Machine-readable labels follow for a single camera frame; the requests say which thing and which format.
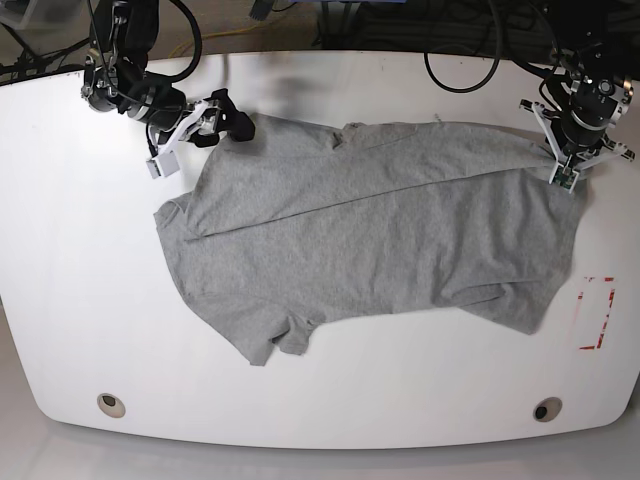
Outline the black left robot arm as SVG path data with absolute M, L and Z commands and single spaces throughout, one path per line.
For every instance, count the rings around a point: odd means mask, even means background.
M 531 5 L 550 36 L 553 67 L 535 68 L 550 105 L 523 100 L 551 147 L 549 182 L 569 188 L 592 167 L 635 153 L 612 140 L 634 98 L 633 73 L 621 46 L 608 32 L 613 1 L 544 1 Z

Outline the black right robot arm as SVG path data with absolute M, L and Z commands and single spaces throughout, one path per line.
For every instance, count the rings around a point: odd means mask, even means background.
M 117 111 L 145 125 L 151 158 L 169 143 L 212 147 L 222 133 L 236 142 L 251 141 L 255 125 L 238 110 L 223 88 L 190 102 L 175 85 L 195 72 L 202 56 L 197 20 L 182 1 L 172 3 L 186 18 L 194 40 L 192 58 L 177 74 L 149 71 L 148 54 L 159 34 L 157 1 L 100 1 L 89 9 L 89 50 L 84 65 L 82 98 L 98 112 Z

